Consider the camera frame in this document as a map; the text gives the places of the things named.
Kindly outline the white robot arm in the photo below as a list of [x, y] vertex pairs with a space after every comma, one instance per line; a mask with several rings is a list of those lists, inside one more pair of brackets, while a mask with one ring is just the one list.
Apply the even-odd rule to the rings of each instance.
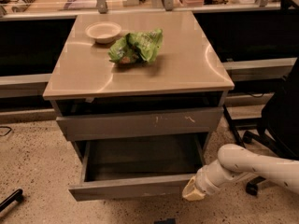
[[263, 177], [299, 193], [299, 161], [256, 154], [244, 147], [227, 144], [218, 150], [216, 160], [204, 165], [190, 179], [182, 197], [190, 202], [202, 200], [246, 175]]

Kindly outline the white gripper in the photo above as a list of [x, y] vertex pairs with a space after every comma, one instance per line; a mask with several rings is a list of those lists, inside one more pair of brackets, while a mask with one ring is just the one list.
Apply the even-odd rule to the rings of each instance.
[[196, 176], [190, 179], [182, 191], [182, 197], [189, 202], [203, 200], [205, 194], [215, 194], [232, 179], [231, 171], [222, 167], [218, 161], [213, 161], [203, 166]]

